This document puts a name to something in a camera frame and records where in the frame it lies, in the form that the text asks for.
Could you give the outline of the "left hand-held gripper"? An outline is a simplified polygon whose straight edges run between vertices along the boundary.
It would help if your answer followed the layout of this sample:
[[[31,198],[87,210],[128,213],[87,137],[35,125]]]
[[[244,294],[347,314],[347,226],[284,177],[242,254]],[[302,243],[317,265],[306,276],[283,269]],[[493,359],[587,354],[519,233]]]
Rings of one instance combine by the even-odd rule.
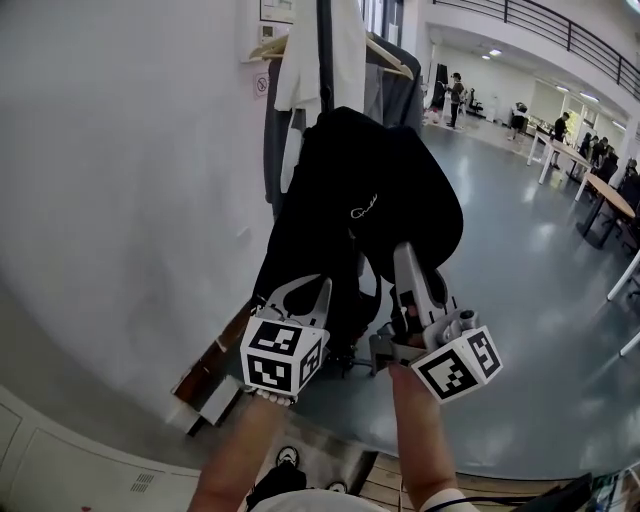
[[[307,315],[294,315],[284,305],[289,293],[319,277],[312,274],[283,284],[249,319],[240,345],[245,385],[277,395],[297,395],[320,369],[330,338],[325,326],[332,280],[324,280]]]

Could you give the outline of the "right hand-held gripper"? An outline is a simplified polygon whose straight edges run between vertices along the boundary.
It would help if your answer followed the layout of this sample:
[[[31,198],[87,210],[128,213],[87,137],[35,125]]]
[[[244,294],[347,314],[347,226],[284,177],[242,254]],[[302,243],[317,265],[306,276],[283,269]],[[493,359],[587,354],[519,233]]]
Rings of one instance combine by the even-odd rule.
[[[427,274],[412,245],[399,244],[393,255],[397,309],[369,338],[373,375],[390,363],[410,368],[441,403],[486,386],[503,369],[496,345],[477,311],[458,305],[442,272],[435,273],[435,303]],[[419,310],[425,349],[406,344],[405,313]]]

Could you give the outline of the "person's right hand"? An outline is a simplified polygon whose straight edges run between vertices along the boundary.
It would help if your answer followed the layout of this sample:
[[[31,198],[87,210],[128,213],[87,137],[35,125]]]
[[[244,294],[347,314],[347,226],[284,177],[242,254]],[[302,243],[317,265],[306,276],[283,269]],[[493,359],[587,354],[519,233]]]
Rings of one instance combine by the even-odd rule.
[[[407,340],[408,346],[425,349],[426,345],[423,338],[424,325],[419,316],[419,310],[415,305],[409,305],[405,313],[405,320],[407,325]]]

